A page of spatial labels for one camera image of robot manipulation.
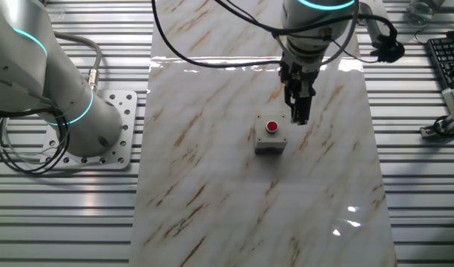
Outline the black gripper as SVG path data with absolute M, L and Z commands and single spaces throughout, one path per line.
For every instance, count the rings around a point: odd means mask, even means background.
M 319 69 L 309 69 L 291 59 L 280 60 L 280 81 L 284 84 L 284 102 L 290 108 L 291 123 L 306 125 L 309 121 L 312 97 L 316 95 L 313 84 Z

